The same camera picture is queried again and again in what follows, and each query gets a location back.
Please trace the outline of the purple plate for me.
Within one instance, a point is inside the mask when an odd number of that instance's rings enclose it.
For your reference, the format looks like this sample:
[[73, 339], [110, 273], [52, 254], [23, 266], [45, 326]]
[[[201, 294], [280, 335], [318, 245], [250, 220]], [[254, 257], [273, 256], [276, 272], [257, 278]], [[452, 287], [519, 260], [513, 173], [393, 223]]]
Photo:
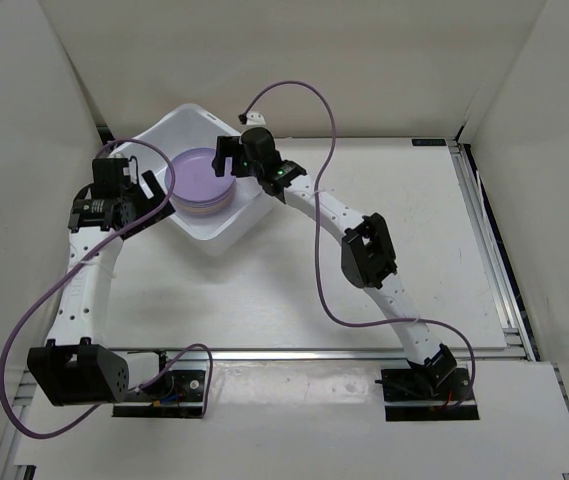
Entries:
[[174, 157], [171, 164], [175, 180], [172, 198], [200, 206], [212, 204], [228, 196], [236, 185], [230, 175], [218, 177], [212, 166], [216, 151], [211, 148], [194, 148]]

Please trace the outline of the blue plate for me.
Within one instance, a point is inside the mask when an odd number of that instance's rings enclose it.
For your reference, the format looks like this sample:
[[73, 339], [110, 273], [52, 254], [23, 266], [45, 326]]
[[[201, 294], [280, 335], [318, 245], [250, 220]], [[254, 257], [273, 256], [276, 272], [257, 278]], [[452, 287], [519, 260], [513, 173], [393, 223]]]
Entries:
[[233, 192], [206, 201], [188, 201], [173, 195], [171, 202], [173, 206], [188, 215], [210, 216], [226, 209], [233, 201]]

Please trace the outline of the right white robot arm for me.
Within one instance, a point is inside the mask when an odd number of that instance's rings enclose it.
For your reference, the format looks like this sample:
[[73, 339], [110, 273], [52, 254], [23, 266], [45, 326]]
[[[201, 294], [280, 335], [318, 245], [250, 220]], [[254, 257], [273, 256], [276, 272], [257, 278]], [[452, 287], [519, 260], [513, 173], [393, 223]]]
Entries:
[[254, 178], [264, 193], [315, 222], [316, 286], [325, 310], [329, 307], [320, 274], [320, 232], [331, 235], [340, 244], [342, 274], [373, 300], [384, 315], [380, 323], [390, 325], [399, 338], [413, 370], [416, 393], [434, 400], [448, 389], [457, 362], [449, 347], [430, 330], [433, 322], [419, 314], [405, 291], [382, 215], [365, 215], [323, 191], [319, 177], [281, 156], [273, 135], [264, 127], [250, 128], [239, 136], [219, 136], [212, 168], [218, 177], [230, 173], [236, 178]]

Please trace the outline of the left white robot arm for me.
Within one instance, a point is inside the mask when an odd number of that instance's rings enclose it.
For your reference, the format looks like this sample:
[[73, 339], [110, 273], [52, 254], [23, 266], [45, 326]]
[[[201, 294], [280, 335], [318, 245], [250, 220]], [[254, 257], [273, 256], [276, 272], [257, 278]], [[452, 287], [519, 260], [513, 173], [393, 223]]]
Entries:
[[55, 406], [119, 403], [129, 386], [127, 361], [106, 346], [105, 322], [117, 258], [125, 239], [173, 214], [152, 171], [136, 157], [96, 158], [93, 181], [73, 200], [69, 264], [53, 325], [27, 367]]

